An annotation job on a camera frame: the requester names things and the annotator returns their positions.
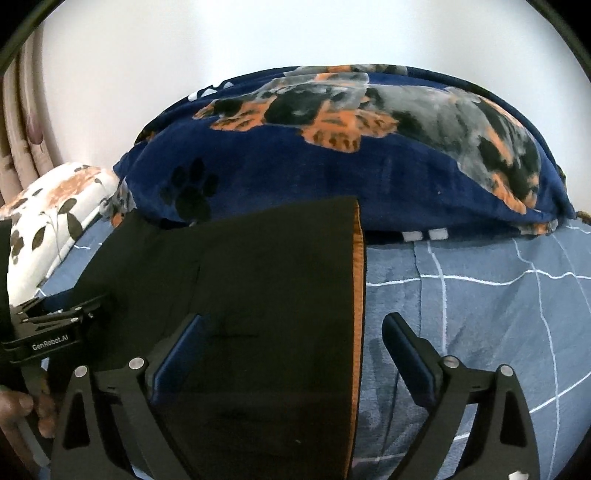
finger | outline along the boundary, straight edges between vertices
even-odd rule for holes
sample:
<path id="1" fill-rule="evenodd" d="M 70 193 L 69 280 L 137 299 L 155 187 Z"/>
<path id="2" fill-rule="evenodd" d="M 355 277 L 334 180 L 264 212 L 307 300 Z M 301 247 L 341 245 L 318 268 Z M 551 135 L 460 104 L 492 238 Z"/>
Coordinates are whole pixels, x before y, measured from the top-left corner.
<path id="1" fill-rule="evenodd" d="M 49 395 L 42 393 L 37 399 L 35 411 L 40 419 L 53 416 L 56 413 L 56 403 Z"/>
<path id="2" fill-rule="evenodd" d="M 57 410 L 55 401 L 49 395 L 41 394 L 37 399 L 35 410 L 39 416 L 39 433 L 41 433 L 41 435 L 45 438 L 53 438 L 57 424 Z"/>
<path id="3" fill-rule="evenodd" d="M 12 424 L 33 411 L 30 395 L 15 391 L 0 392 L 0 425 Z"/>
<path id="4" fill-rule="evenodd" d="M 39 433 L 43 438 L 52 439 L 56 435 L 57 418 L 55 416 L 39 419 Z"/>
<path id="5" fill-rule="evenodd" d="M 0 392 L 0 429 L 15 453 L 31 472 L 37 471 L 33 455 L 18 430 L 17 423 L 33 410 L 33 399 L 24 393 Z"/>

black fabric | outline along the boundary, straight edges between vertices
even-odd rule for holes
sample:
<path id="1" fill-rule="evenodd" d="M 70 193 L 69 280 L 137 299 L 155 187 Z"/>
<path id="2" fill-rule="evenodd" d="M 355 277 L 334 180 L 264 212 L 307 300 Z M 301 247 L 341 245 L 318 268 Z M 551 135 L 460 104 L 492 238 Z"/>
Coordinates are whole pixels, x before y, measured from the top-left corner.
<path id="1" fill-rule="evenodd" d="M 204 355 L 157 412 L 196 478 L 343 478 L 355 212 L 344 197 L 168 231 L 132 213 L 76 284 L 74 301 L 112 296 L 88 333 L 95 369 L 211 316 Z"/>

black clamp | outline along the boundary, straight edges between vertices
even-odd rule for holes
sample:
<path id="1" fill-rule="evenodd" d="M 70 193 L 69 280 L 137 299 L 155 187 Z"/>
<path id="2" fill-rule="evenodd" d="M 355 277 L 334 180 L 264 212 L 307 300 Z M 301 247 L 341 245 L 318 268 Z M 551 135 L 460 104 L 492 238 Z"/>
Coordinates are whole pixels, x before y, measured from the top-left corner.
<path id="1" fill-rule="evenodd" d="M 64 399 L 51 455 L 52 480 L 137 480 L 113 415 L 123 409 L 142 460 L 154 480 L 190 480 L 148 405 L 145 370 L 134 358 L 119 370 L 77 367 Z"/>
<path id="2" fill-rule="evenodd" d="M 67 306 L 70 290 L 51 297 L 32 299 L 11 309 L 14 332 L 0 338 L 7 360 L 16 366 L 51 357 L 84 340 L 88 322 L 101 314 L 104 296 Z"/>
<path id="3" fill-rule="evenodd" d="M 539 480 L 534 427 L 523 390 L 509 365 L 495 372 L 440 357 L 398 313 L 382 324 L 388 352 L 417 405 L 429 417 L 389 480 L 437 477 L 466 405 L 478 410 L 456 473 L 449 480 Z"/>

